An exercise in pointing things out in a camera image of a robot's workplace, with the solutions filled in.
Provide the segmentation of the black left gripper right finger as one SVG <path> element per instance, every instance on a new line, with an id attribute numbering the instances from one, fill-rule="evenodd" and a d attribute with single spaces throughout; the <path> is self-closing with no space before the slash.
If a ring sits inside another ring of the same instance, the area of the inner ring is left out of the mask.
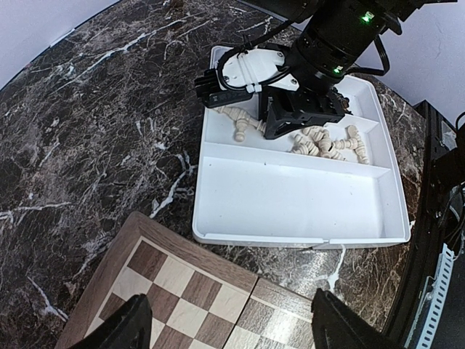
<path id="1" fill-rule="evenodd" d="M 347 307 L 330 291 L 318 289 L 312 300 L 316 349 L 400 348 Z"/>

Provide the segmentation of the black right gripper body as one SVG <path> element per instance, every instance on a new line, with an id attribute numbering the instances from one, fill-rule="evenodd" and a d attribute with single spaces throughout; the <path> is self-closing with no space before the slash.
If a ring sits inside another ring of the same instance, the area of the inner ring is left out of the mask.
<path id="1" fill-rule="evenodd" d="M 277 139 L 305 127 L 337 123 L 344 116 L 344 109 L 331 90 L 320 95 L 308 88 L 288 91 L 266 87 L 259 93 L 259 120 L 267 125 L 266 139 Z"/>

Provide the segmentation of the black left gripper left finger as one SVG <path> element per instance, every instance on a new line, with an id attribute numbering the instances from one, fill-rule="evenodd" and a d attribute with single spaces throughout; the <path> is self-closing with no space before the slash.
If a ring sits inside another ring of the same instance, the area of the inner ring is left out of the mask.
<path id="1" fill-rule="evenodd" d="M 136 294 L 72 348 L 149 348 L 152 309 L 145 294 Z"/>

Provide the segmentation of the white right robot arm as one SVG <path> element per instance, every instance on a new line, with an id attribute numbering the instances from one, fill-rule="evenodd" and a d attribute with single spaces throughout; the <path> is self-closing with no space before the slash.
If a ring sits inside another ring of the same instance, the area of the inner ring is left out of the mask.
<path id="1" fill-rule="evenodd" d="M 305 22 L 300 36 L 284 49 L 284 67 L 295 91 L 268 86 L 259 94 L 264 137 L 274 140 L 310 126 L 337 123 L 348 100 L 336 90 L 347 74 L 383 76 L 390 69 L 381 35 L 400 35 L 401 24 L 425 1 L 247 1 L 247 5 L 286 19 Z"/>

